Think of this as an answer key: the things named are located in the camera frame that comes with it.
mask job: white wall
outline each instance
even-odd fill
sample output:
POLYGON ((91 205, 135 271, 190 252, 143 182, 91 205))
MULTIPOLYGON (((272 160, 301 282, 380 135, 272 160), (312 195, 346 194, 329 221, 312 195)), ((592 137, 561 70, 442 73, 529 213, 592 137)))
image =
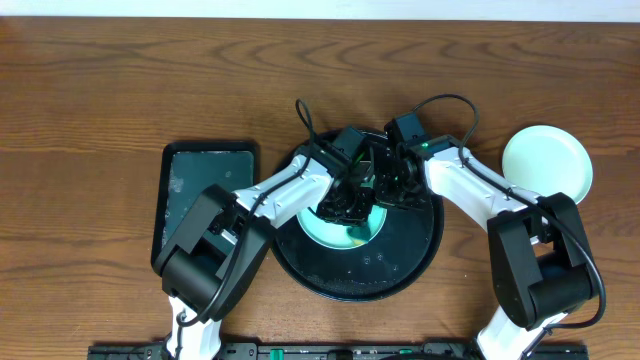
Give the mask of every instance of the white wall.
POLYGON ((640 0, 0 0, 0 14, 638 22, 640 0))

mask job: robotic arm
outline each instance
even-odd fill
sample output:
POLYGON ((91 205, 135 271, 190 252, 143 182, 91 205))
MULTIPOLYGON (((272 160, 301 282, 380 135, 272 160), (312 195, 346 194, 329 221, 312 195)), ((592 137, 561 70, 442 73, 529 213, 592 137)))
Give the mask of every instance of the robotic arm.
POLYGON ((468 165, 494 184, 511 189, 510 194, 562 220, 589 251, 570 198, 563 194, 544 198, 517 188, 478 162, 466 148, 463 156, 468 160, 463 164, 459 142, 451 136, 431 139, 415 113, 394 119, 385 132, 389 145, 380 149, 347 127, 333 143, 301 147, 287 168, 258 185, 232 194, 214 185, 200 195, 153 264, 173 308, 173 331, 167 343, 172 356, 198 360, 215 356, 221 345, 220 321, 244 295, 276 229, 299 211, 316 205, 316 214, 325 221, 352 225, 366 221, 373 204, 417 208, 421 198, 433 192, 451 200, 485 229, 500 308, 479 333, 477 350, 470 351, 487 360, 520 358, 537 344, 549 324, 598 295, 594 274, 576 246, 530 206, 485 181, 468 165), (360 164, 360 155, 366 151, 371 162, 360 164), (263 192, 299 174, 307 160, 299 176, 271 192, 251 214, 263 192), (373 188, 359 186, 371 180, 373 188), (236 246, 243 230, 245 242, 236 246), (552 242, 554 251, 536 258, 532 245, 539 242, 552 242), (237 262, 230 269, 227 286, 221 287, 234 251, 238 252, 237 262), (208 306, 214 296, 216 301, 208 306), (203 320, 183 328, 175 320, 181 315, 203 320))

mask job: wood grain surface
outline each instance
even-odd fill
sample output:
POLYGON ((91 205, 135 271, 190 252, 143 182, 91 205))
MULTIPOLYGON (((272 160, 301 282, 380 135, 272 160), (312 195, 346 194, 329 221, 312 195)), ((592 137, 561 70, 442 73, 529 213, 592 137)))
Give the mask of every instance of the wood grain surface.
MULTIPOLYGON (((470 147, 496 170, 528 125, 586 146, 595 175, 579 207, 609 307, 597 326, 551 340, 637 359, 639 79, 638 25, 0 19, 0 359, 83 359, 94 343, 168 333, 149 264, 165 144, 253 139, 265 178, 307 136, 297 97, 322 131, 381 128, 443 92, 480 108, 470 147)), ((423 114, 435 135, 471 122, 453 101, 423 114)), ((471 337, 497 305, 488 255, 486 234, 446 203, 442 246, 405 291, 327 300, 269 254, 223 331, 272 343, 471 337)))

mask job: round black tray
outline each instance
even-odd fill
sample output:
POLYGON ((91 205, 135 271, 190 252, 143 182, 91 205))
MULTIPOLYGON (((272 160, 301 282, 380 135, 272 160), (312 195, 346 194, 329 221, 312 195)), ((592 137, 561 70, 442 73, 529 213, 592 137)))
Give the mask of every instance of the round black tray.
MULTIPOLYGON (((366 132, 369 140, 386 142, 383 134, 366 132)), ((336 131, 321 134, 332 140, 336 131)), ((284 169, 291 152, 277 171, 284 169)), ((273 253, 297 282, 311 291, 341 301, 373 301, 413 283, 429 266, 444 227, 442 198, 431 196, 423 211, 389 209, 380 232, 367 244, 349 250, 324 247, 309 238, 297 217, 278 229, 273 253)))

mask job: tabletop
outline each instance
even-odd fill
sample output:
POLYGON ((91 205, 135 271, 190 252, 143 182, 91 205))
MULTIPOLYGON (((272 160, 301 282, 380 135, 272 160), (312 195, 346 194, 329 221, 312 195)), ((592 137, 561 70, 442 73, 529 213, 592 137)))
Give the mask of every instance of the tabletop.
MULTIPOLYGON (((640 348, 640 27, 634 24, 0 18, 0 359, 83 359, 95 343, 164 337, 171 312, 149 263, 163 147, 250 139, 260 178, 308 134, 382 128, 439 93, 471 98, 469 147, 500 171, 534 124, 586 147, 579 209, 609 295, 601 323, 558 330, 592 359, 640 348)), ((423 110, 461 137, 464 104, 423 110)), ((591 301, 569 319, 592 316, 591 301)), ((406 290, 341 303, 298 285, 269 253, 224 334, 283 342, 470 338, 491 318, 487 235, 445 202, 442 244, 406 290)))

